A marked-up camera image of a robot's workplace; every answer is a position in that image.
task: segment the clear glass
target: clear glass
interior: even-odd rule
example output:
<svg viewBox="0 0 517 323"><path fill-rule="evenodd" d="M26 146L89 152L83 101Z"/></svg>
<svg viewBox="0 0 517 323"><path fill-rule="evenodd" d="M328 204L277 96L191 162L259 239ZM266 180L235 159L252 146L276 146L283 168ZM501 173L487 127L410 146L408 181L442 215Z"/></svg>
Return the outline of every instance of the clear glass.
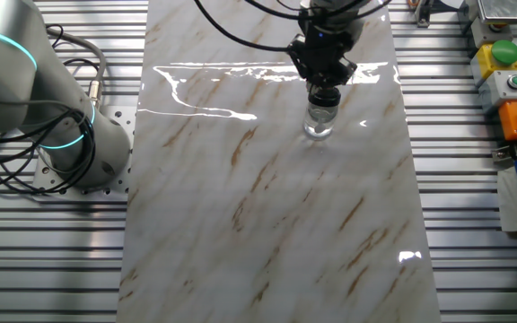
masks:
<svg viewBox="0 0 517 323"><path fill-rule="evenodd" d="M338 106L319 107L309 103L304 116L304 133L311 140L325 140L332 135Z"/></svg>

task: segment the blue light ring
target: blue light ring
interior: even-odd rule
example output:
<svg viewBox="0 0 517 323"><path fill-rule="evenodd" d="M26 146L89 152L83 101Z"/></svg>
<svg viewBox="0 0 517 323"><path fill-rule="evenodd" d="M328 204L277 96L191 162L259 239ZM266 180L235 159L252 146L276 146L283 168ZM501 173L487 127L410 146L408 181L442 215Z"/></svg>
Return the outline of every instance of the blue light ring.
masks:
<svg viewBox="0 0 517 323"><path fill-rule="evenodd" d="M95 122L95 106L93 104L91 104L91 109L93 110L93 114L91 116L91 124L93 124L93 122ZM80 135L77 139L75 139L74 141L72 141L69 144L63 144L60 146L52 146L52 147L40 144L39 147L45 148L45 149L63 149L63 148L67 148L74 144L79 143L83 139L83 137L84 137L84 135Z"/></svg>
<svg viewBox="0 0 517 323"><path fill-rule="evenodd" d="M0 34L0 40L7 44L15 46L17 49L19 49L25 55L27 55L27 57L31 60L31 62L33 62L33 65L35 66L35 70L37 71L37 62L35 62L35 57L33 57L33 55L29 52L29 50L27 50L25 47L23 47L17 41L10 39L9 37L7 37L5 35Z"/></svg>

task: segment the marble surface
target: marble surface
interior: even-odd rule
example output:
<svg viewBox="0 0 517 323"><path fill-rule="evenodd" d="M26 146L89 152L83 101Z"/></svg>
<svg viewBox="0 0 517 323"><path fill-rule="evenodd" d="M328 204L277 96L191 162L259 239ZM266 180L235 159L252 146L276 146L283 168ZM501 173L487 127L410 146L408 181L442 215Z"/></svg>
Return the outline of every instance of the marble surface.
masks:
<svg viewBox="0 0 517 323"><path fill-rule="evenodd" d="M204 3L261 44L300 32ZM147 29L117 322L440 322L386 9L317 143L286 54L187 0L151 0Z"/></svg>

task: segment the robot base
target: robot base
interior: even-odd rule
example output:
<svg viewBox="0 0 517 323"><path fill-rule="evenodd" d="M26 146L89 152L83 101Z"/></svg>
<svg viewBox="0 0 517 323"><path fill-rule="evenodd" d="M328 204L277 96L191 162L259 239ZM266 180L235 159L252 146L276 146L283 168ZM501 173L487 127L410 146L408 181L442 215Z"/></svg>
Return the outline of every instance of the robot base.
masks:
<svg viewBox="0 0 517 323"><path fill-rule="evenodd" d="M107 118L119 122L123 127L131 148L133 148L133 140L135 138L135 119L136 110L129 107L113 107L104 106L101 108L102 114ZM126 202L127 194L130 184L131 170L131 154L127 161L127 166L123 169L115 179L105 184L103 188L95 189L93 191L84 188L69 188L64 194L54 194L53 196L35 196L34 199L39 202L54 202L54 201L73 201L73 202ZM52 188L57 183L63 180L51 170L43 160L37 161L37 169L35 170L35 179L33 180L33 186L36 188Z"/></svg>

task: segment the orange component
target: orange component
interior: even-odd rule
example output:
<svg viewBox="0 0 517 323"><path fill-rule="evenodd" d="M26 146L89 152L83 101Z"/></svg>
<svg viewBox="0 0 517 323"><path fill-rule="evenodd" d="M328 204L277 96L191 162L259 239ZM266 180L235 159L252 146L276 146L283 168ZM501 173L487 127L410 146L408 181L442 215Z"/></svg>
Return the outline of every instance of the orange component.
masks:
<svg viewBox="0 0 517 323"><path fill-rule="evenodd" d="M505 139L517 141L517 100L507 101L498 111Z"/></svg>

